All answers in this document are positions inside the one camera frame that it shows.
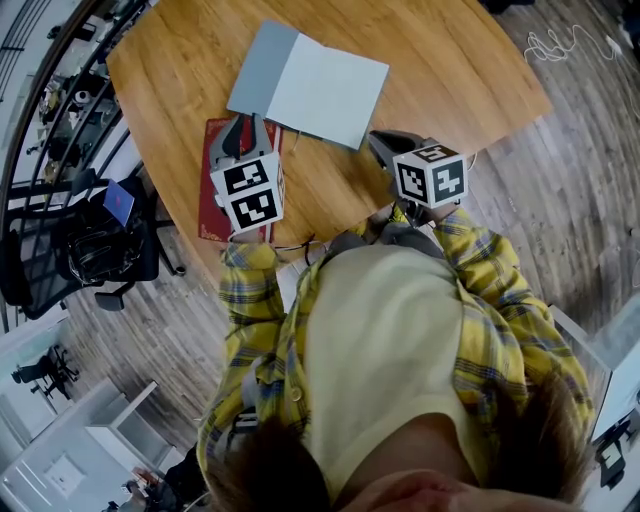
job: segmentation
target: red notebook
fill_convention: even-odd
[[[213,198],[215,195],[215,189],[209,173],[211,171],[209,165],[209,146],[215,140],[222,128],[231,121],[227,119],[209,119],[207,121],[207,128],[204,134],[204,148],[202,152],[202,172],[200,175],[200,212],[198,215],[198,236],[206,240],[215,240],[216,242],[227,243],[229,236],[233,232],[231,227],[231,221],[222,210],[218,208]],[[282,154],[282,129],[274,123],[265,122],[265,128],[267,129],[267,135],[271,141],[271,146],[278,149],[278,152]],[[251,118],[247,116],[245,118],[244,127],[242,130],[242,138],[240,140],[240,147],[244,151],[251,144]],[[262,226],[258,228],[262,239],[265,238],[268,226]],[[271,240],[273,241],[273,229],[270,230]]]

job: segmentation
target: shirt button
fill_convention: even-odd
[[[291,389],[291,400],[298,402],[302,398],[302,390],[300,388]]]

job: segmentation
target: open folder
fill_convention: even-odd
[[[285,127],[358,149],[389,66],[327,48],[265,21],[227,104]]]

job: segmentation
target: floor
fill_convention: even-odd
[[[542,36],[552,28],[567,41],[573,23],[607,50],[605,34],[622,40],[610,15],[615,6],[615,0],[606,7],[598,0],[538,0],[498,21],[522,50],[529,31]],[[633,293],[639,254],[628,231],[640,226],[640,144],[629,83],[637,89],[640,73],[622,72],[579,40],[565,62],[531,63],[555,110],[478,155],[464,206],[511,239],[535,293],[592,333]],[[188,266],[178,234],[162,236],[174,259]],[[293,282],[295,270],[287,273]],[[169,441],[188,448],[223,370],[226,321],[213,287],[189,267],[184,278],[163,271],[136,286],[123,313],[100,311],[91,295],[67,301],[64,341],[84,370],[78,393],[105,375],[128,394],[155,380],[159,389],[143,413]]]

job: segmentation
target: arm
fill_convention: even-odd
[[[556,330],[547,305],[533,295],[520,273],[509,240],[476,226],[461,209],[442,219],[435,233],[464,288],[509,325],[527,377],[541,383],[550,372],[558,372],[571,390],[578,414],[590,420],[593,405],[584,370]]]
[[[231,243],[222,254],[220,300],[229,311],[227,360],[241,349],[267,352],[285,317],[276,279],[277,256],[262,243]]]

